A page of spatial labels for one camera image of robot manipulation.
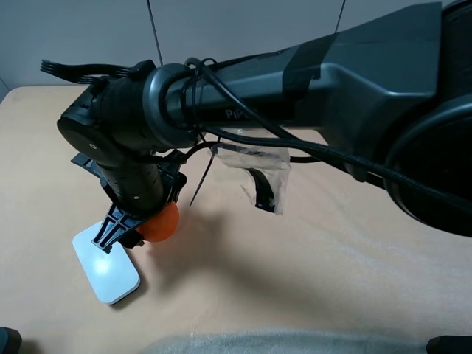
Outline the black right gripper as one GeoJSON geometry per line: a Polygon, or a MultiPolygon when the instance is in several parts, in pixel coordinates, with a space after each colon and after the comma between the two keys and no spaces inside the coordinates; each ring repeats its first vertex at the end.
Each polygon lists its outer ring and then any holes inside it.
{"type": "Polygon", "coordinates": [[[187,183],[187,177],[180,172],[181,165],[173,162],[104,167],[79,153],[72,163],[98,177],[114,203],[91,241],[106,254],[115,243],[125,248],[143,246],[144,238],[136,230],[144,223],[139,218],[155,215],[170,202],[177,201],[187,183]]]}

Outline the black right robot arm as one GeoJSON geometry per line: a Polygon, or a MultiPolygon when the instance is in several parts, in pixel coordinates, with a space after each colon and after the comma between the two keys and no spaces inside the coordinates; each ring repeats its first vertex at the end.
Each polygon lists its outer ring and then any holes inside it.
{"type": "Polygon", "coordinates": [[[415,220],[471,235],[471,3],[417,4],[259,55],[156,67],[55,65],[86,90],[58,129],[112,205],[93,244],[131,248],[178,200],[212,133],[292,148],[386,190],[415,220]]]}

